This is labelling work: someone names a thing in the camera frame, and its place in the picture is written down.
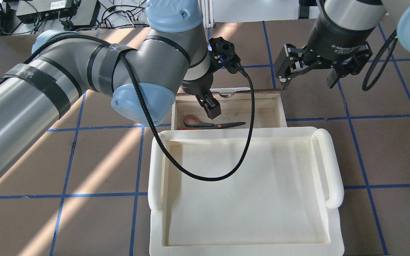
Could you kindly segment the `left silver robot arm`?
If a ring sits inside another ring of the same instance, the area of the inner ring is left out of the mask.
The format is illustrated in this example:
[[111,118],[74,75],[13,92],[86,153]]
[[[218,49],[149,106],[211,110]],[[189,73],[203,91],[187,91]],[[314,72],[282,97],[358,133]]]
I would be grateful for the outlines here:
[[0,83],[0,178],[88,90],[145,126],[160,125],[178,89],[209,118],[221,113],[210,91],[212,56],[197,0],[149,0],[150,32],[140,48],[77,32],[40,34],[32,55]]

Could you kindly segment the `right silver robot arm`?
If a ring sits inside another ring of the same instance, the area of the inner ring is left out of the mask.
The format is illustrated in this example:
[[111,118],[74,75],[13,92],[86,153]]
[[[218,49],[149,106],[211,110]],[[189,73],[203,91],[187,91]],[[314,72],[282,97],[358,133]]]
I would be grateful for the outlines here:
[[327,78],[331,89],[348,75],[357,75],[373,52],[367,42],[382,18],[389,14],[396,29],[377,53],[363,80],[363,91],[370,90],[381,76],[369,82],[378,60],[397,42],[410,53],[410,0],[318,0],[320,15],[303,48],[286,44],[275,61],[275,75],[286,90],[291,80],[312,70],[332,69]]

